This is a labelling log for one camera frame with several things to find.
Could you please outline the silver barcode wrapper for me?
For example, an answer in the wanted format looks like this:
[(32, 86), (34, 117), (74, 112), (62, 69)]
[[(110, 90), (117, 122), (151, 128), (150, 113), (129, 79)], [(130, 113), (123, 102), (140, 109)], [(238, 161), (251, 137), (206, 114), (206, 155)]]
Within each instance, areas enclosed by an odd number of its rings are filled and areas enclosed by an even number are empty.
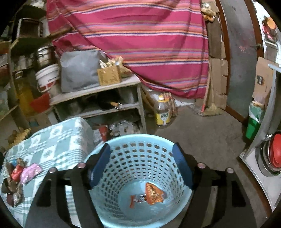
[(7, 193), (6, 201), (10, 206), (16, 207), (22, 203), (23, 198), (22, 185), (18, 185), (14, 193)]

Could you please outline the pink snack wrapper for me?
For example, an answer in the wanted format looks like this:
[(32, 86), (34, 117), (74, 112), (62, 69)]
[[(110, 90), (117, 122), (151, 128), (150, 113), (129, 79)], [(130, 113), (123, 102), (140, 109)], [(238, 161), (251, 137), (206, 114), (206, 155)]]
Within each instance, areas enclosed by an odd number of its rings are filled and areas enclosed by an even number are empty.
[(42, 172), (42, 168), (40, 165), (33, 163), (30, 166), (23, 169), (21, 173), (20, 184), (28, 183), (32, 180), (35, 176)]

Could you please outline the orange snack wrapper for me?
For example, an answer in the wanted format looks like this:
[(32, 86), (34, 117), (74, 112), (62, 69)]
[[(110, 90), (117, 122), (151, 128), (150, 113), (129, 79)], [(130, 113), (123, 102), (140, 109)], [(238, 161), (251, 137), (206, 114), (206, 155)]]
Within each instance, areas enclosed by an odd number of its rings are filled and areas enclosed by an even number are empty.
[(20, 182), (21, 174), (22, 174), (23, 170), (24, 170), (23, 166), (21, 166), (19, 164), (16, 165), (15, 169), (11, 173), (12, 180), (15, 181), (15, 182)]

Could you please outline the red orange snack packet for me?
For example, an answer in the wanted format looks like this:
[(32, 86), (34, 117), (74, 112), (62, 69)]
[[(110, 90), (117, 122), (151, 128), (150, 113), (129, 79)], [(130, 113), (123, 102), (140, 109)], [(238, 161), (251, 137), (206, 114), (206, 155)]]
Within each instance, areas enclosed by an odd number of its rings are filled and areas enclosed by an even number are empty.
[(145, 184), (145, 192), (138, 195), (130, 196), (130, 208), (133, 209), (136, 203), (147, 202), (149, 205), (163, 203), (167, 198), (165, 191), (158, 188), (156, 185), (147, 182)]

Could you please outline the light blue plastic basket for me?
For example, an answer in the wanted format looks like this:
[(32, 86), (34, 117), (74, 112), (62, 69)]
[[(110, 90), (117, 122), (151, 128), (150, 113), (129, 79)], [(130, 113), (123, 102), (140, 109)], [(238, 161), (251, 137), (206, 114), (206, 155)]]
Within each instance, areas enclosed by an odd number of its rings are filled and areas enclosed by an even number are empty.
[[(105, 227), (162, 227), (189, 202), (192, 190), (184, 184), (172, 155), (174, 142), (149, 134), (120, 136), (106, 142), (110, 159), (90, 196)], [(92, 151), (97, 154), (102, 144)], [(149, 182), (165, 191), (163, 203), (136, 203), (130, 196), (145, 192)]]

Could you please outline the green checked tablecloth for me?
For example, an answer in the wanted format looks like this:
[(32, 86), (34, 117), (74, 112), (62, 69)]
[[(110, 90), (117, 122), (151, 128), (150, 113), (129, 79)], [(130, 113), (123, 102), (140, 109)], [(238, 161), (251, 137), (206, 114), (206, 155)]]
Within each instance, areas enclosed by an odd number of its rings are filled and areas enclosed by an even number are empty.
[(27, 166), (36, 163), (42, 168), (39, 175), (23, 185), (22, 203), (15, 207), (7, 205), (20, 225), (25, 226), (34, 196), (48, 170), (74, 168), (102, 141), (99, 130), (92, 129), (83, 118), (75, 117), (40, 130), (7, 151), (5, 162), (21, 158)]

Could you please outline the yellow egg tray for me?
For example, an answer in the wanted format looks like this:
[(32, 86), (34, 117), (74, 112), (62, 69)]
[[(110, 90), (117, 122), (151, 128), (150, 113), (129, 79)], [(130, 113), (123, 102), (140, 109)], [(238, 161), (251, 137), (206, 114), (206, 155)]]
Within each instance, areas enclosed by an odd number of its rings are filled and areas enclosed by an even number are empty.
[(19, 130), (13, 130), (12, 134), (8, 137), (8, 148), (12, 148), (15, 145), (18, 145), (25, 139), (29, 138), (31, 135), (31, 128), (24, 129), (19, 127)]

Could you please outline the straw broom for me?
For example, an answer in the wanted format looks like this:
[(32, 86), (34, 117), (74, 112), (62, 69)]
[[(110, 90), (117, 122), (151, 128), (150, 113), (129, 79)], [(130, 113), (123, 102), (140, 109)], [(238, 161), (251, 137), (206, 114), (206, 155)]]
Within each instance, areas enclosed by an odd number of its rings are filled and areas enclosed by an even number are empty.
[[(211, 105), (207, 105), (208, 97), (211, 97)], [(213, 85), (211, 83), (211, 73), (208, 74), (208, 81), (206, 87), (206, 93), (203, 100), (203, 105), (201, 107), (201, 111), (198, 113), (200, 116), (217, 116), (222, 115), (223, 110), (218, 108), (214, 103), (214, 90)]]

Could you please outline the red plastic basin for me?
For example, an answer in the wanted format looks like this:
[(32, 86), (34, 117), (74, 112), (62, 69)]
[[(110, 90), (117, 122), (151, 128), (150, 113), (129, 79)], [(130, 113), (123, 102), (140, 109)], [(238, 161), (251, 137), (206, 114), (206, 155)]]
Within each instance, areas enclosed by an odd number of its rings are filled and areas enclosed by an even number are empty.
[(31, 108), (36, 113), (42, 113), (50, 108), (50, 97), (48, 93), (43, 94), (42, 96), (34, 99), (30, 103)]

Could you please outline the grey wooden side shelf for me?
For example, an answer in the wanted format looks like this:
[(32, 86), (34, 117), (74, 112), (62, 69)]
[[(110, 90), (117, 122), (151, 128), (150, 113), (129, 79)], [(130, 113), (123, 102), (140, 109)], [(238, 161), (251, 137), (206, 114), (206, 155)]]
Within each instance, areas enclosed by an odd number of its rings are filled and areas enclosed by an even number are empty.
[(122, 79), (120, 83), (61, 93), (50, 99), (60, 121), (73, 117), (89, 119), (133, 110), (140, 118), (140, 132), (147, 133), (144, 107), (141, 97), (141, 81), (136, 75)]

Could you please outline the white plastic bucket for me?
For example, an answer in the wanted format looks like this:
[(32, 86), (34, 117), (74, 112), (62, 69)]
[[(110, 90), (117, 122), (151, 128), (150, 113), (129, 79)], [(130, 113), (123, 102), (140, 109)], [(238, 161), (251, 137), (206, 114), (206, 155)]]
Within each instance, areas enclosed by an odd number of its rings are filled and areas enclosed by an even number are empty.
[(52, 64), (43, 68), (35, 74), (37, 89), (40, 93), (47, 92), (60, 79), (59, 64)]

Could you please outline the grey cushion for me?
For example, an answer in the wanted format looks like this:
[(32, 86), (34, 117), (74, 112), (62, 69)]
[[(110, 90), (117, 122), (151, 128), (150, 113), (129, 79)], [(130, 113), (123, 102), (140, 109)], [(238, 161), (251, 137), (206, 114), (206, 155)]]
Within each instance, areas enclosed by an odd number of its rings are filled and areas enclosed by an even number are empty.
[(60, 58), (61, 91), (70, 93), (99, 86), (100, 61), (107, 62), (106, 55), (93, 49), (63, 53)]

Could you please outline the yellow utensil holder box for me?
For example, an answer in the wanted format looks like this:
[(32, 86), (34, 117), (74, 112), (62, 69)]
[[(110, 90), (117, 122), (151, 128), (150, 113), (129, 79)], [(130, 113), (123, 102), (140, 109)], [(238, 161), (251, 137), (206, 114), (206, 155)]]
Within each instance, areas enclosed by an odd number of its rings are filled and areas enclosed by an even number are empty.
[(120, 66), (123, 58), (121, 56), (108, 59), (107, 62), (99, 60), (100, 69), (97, 69), (98, 79), (101, 86), (118, 84), (121, 82)]

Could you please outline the steel cooking pot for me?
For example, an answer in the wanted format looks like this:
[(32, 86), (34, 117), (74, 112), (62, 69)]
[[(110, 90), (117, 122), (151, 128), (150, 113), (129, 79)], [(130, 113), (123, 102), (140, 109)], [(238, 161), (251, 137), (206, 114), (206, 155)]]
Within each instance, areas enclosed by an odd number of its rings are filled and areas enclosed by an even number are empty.
[(54, 46), (43, 46), (35, 51), (34, 68), (37, 71), (53, 64), (57, 64)]

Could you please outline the striped magenta curtain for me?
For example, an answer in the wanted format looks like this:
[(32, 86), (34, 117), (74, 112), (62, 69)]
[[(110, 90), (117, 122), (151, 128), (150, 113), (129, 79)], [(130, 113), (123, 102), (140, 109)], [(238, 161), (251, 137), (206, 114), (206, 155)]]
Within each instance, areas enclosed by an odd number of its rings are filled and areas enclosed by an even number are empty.
[(59, 55), (96, 49), (123, 64), (147, 87), (201, 99), (208, 79), (208, 37), (200, 1), (47, 1)]

